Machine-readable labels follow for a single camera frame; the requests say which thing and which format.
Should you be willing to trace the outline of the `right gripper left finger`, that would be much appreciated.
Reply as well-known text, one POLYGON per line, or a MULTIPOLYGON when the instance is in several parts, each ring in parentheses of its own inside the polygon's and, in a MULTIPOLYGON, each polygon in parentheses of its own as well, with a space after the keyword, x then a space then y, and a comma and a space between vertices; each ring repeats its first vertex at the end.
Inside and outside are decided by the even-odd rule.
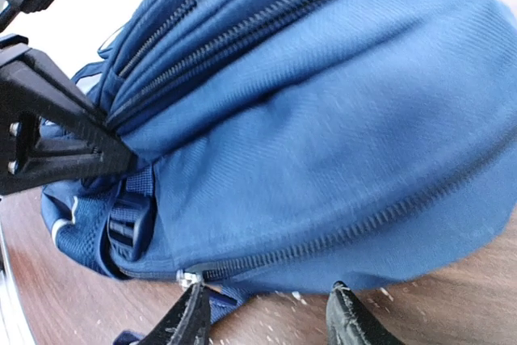
POLYGON ((141 345, 209 344, 211 308, 208 291, 192 284, 162 320, 141 340, 141 345))

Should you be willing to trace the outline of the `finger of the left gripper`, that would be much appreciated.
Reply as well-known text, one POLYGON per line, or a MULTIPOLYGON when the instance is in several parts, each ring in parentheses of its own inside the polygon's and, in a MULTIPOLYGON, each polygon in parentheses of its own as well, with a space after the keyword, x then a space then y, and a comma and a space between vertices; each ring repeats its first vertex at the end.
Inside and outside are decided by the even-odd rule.
POLYGON ((1 51, 1 193, 125 172, 132 152, 44 53, 1 51))

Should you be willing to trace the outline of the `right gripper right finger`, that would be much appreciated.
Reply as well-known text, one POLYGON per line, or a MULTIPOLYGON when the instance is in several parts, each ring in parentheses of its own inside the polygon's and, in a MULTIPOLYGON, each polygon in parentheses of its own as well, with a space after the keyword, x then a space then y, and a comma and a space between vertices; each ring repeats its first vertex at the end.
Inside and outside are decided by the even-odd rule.
POLYGON ((327 343, 331 345, 403 345, 369 312, 342 281, 333 285, 326 304, 327 343))

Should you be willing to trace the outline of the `navy blue backpack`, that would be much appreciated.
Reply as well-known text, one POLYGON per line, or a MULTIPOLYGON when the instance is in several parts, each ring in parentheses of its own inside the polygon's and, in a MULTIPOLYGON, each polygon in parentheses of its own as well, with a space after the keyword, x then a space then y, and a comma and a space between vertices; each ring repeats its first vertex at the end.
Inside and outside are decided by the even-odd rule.
POLYGON ((135 154, 44 187, 102 275, 260 292, 412 280, 516 203, 516 19, 500 0, 144 0, 88 91, 135 154))

